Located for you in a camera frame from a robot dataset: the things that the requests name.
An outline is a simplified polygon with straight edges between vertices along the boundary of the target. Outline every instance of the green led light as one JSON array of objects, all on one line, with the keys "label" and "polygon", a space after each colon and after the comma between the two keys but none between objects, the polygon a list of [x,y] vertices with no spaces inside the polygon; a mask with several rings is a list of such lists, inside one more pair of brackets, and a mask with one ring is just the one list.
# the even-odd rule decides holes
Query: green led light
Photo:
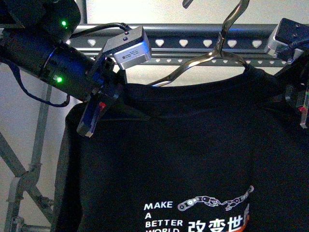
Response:
[{"label": "green led light", "polygon": [[57,82],[61,83],[63,81],[62,77],[57,77]]}]

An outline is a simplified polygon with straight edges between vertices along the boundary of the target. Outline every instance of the white printed logo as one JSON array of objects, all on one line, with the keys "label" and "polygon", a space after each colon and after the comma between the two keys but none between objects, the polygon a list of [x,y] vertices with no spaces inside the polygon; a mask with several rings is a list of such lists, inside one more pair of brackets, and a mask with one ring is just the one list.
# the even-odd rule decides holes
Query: white printed logo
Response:
[{"label": "white printed logo", "polygon": [[235,207],[236,205],[238,205],[239,203],[241,203],[245,199],[247,199],[249,197],[250,193],[252,193],[253,191],[254,191],[254,187],[250,186],[244,195],[237,197],[233,200],[225,201],[223,203],[221,203],[218,199],[216,199],[214,197],[209,197],[209,196],[195,197],[195,198],[189,199],[187,201],[184,201],[183,203],[180,203],[178,205],[178,209],[180,211],[185,211],[185,210],[191,208],[192,206],[194,206],[196,203],[204,203],[205,205],[207,205],[209,207],[216,207],[216,206],[219,206],[219,205],[226,205],[227,204],[227,206],[225,207],[225,210],[229,211],[233,207]]},{"label": "white printed logo", "polygon": [[203,232],[206,227],[206,223],[202,223],[200,220],[196,223],[189,222],[189,225],[188,232]]},{"label": "white printed logo", "polygon": [[224,219],[219,220],[217,218],[215,221],[210,221],[208,227],[211,229],[211,232],[221,232],[224,226]]}]

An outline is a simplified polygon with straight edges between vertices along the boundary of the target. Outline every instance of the black cable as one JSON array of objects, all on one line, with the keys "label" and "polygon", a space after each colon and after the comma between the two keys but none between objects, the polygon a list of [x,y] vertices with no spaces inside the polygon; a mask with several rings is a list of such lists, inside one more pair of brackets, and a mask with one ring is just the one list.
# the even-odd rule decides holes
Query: black cable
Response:
[{"label": "black cable", "polygon": [[10,67],[10,69],[11,69],[11,71],[12,71],[16,81],[18,82],[19,86],[24,91],[24,93],[26,93],[29,97],[31,97],[31,98],[39,101],[39,102],[43,102],[45,104],[53,106],[53,107],[65,107],[65,106],[67,106],[70,103],[70,96],[69,95],[67,95],[67,100],[65,102],[63,102],[62,104],[53,104],[50,101],[45,101],[45,100],[43,100],[41,98],[38,98],[38,97],[32,95],[31,93],[29,93],[26,90],[26,88],[24,87],[24,85],[22,83],[19,67],[16,64],[14,64],[13,62],[11,62],[11,61],[9,61],[7,59],[1,58],[1,57],[0,57],[0,62],[2,62],[4,64],[7,64]]},{"label": "black cable", "polygon": [[92,32],[98,31],[98,30],[107,29],[107,28],[120,28],[124,31],[131,30],[131,28],[125,23],[108,23],[108,24],[98,25],[94,28],[90,28],[90,29],[83,30],[81,32],[72,34],[70,39],[74,39],[74,38],[77,38],[77,37],[80,37],[80,36],[83,36],[83,35],[87,35],[87,34],[90,34]]},{"label": "black cable", "polygon": [[309,44],[309,38],[299,40],[299,41],[294,41],[294,42],[289,44],[289,47],[292,48],[292,49],[297,49],[300,46],[306,45],[306,44]]}]

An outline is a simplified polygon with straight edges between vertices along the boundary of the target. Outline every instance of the white backdrop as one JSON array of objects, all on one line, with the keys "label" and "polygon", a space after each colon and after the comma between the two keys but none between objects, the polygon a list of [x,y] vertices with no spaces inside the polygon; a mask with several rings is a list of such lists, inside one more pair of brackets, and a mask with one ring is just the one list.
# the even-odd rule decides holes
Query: white backdrop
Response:
[{"label": "white backdrop", "polygon": [[[125,22],[130,23],[222,23],[239,0],[194,0],[185,10],[182,0],[88,0],[88,23]],[[309,24],[308,0],[252,0],[247,11],[236,23],[277,24],[286,17],[299,23]],[[132,83],[147,84],[166,76],[175,66],[136,66],[127,70]],[[276,73],[278,68],[267,68]],[[236,67],[194,67],[179,77],[173,85],[191,85],[226,79],[239,74],[243,68]],[[25,86],[31,93],[40,96],[42,85],[39,80],[22,73]],[[6,65],[0,66],[0,131],[28,169],[31,161],[34,133],[40,103],[27,97],[19,88]],[[63,102],[65,94],[54,89],[53,102]],[[54,197],[56,164],[64,118],[77,101],[69,107],[50,107],[42,155],[41,177],[37,184],[41,193]],[[4,228],[8,189],[13,178],[10,169],[0,159],[0,232]],[[24,194],[20,216],[29,225],[49,226],[28,194]]]}]

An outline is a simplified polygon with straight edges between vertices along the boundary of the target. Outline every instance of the metal clothes hanger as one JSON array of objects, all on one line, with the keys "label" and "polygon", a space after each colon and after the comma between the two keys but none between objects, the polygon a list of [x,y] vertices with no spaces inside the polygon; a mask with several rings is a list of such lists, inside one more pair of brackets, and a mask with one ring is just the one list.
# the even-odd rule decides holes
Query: metal clothes hanger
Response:
[{"label": "metal clothes hanger", "polygon": [[[193,0],[184,0],[183,1],[183,7],[187,8],[192,3],[192,1]],[[234,53],[231,53],[231,52],[223,51],[222,48],[223,48],[223,45],[226,41],[226,36],[227,36],[228,30],[234,24],[234,22],[245,12],[245,10],[247,9],[247,7],[249,5],[249,1],[250,0],[240,0],[238,5],[236,6],[236,8],[225,19],[225,21],[222,25],[222,30],[219,33],[218,41],[215,45],[215,48],[211,52],[204,54],[204,55],[201,55],[199,57],[193,58],[193,59],[185,62],[184,64],[179,66],[175,71],[173,71],[170,75],[168,75],[168,76],[166,76],[166,77],[164,77],[160,80],[154,81],[154,82],[152,82],[148,85],[154,86],[154,87],[160,87],[160,86],[167,85],[167,84],[173,82],[174,80],[176,80],[177,77],[179,77],[182,73],[184,73],[186,70],[192,68],[193,66],[196,66],[200,63],[210,61],[210,60],[218,58],[218,57],[222,57],[222,58],[227,59],[227,60],[238,62],[245,67],[245,70],[248,70],[249,64],[247,64],[247,62],[242,57],[240,57],[240,56],[238,56]]]}]

